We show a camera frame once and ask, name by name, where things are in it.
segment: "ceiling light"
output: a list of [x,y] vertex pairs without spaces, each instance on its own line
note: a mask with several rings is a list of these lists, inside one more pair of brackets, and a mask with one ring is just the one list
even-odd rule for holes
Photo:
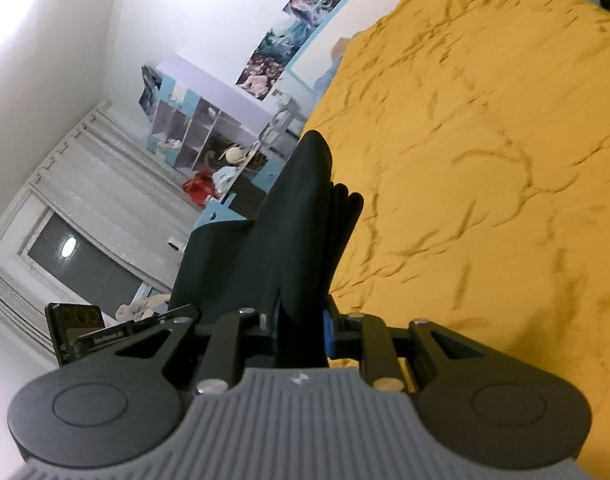
[[76,239],[73,236],[70,236],[67,241],[63,244],[63,248],[62,251],[60,252],[60,255],[63,258],[69,258],[71,256],[71,254],[74,252],[74,249],[76,249]]

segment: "black circular pad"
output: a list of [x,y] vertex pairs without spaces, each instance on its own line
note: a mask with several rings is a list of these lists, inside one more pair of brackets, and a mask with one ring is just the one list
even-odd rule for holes
[[54,413],[70,426],[93,428],[111,423],[127,409],[127,396],[116,386],[87,383],[63,390],[54,399]]
[[519,428],[539,420],[547,410],[547,403],[541,394],[528,386],[490,384],[474,394],[472,407],[492,424]]
[[182,418],[181,399],[147,361],[82,360],[25,386],[8,411],[24,457],[97,468],[127,462],[164,442]]

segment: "window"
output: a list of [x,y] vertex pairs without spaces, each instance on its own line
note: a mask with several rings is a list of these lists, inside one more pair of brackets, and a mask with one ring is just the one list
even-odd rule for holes
[[98,250],[56,214],[26,249],[27,256],[84,300],[114,317],[122,304],[146,295],[142,280]]

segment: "gray ribbed base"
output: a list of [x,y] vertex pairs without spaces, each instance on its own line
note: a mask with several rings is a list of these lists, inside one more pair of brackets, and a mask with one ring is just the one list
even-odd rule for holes
[[66,478],[591,480],[573,460],[527,472],[469,462],[435,441],[405,394],[373,390],[355,368],[247,369],[229,392],[197,397],[168,441],[133,462],[74,473],[32,460],[14,476]]

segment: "blue part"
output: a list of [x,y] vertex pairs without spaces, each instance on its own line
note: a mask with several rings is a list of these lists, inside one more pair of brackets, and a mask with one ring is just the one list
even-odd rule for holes
[[172,102],[172,94],[176,86],[176,79],[168,75],[163,75],[163,82],[160,84],[159,99],[170,106],[174,106]]
[[187,94],[185,94],[185,100],[181,105],[181,111],[188,117],[193,117],[198,107],[198,102],[201,100],[200,95],[198,95],[193,90],[188,90]]
[[225,202],[223,202],[223,205],[225,207],[231,206],[231,203],[234,202],[235,198],[236,198],[236,193],[229,193],[229,196],[227,197],[227,200]]
[[269,192],[284,167],[285,163],[280,158],[271,158],[252,179],[252,184],[266,193]]
[[334,355],[334,331],[332,330],[332,319],[328,310],[323,311],[323,338],[325,340],[325,355],[332,357]]
[[314,102],[318,103],[322,98],[329,86],[332,84],[332,79],[338,72],[338,67],[341,66],[341,61],[343,56],[337,57],[332,62],[332,66],[327,69],[327,71],[314,83],[314,89],[312,91],[312,97],[314,98]]
[[156,153],[159,150],[159,140],[150,135],[147,137],[147,151],[151,153]]
[[165,152],[165,164],[174,167],[176,159],[178,158],[178,152],[176,150],[168,150]]
[[200,218],[196,222],[194,229],[198,229],[201,225],[210,224],[212,222],[226,222],[231,220],[244,220],[245,217],[232,211],[226,205],[211,200],[203,210]]

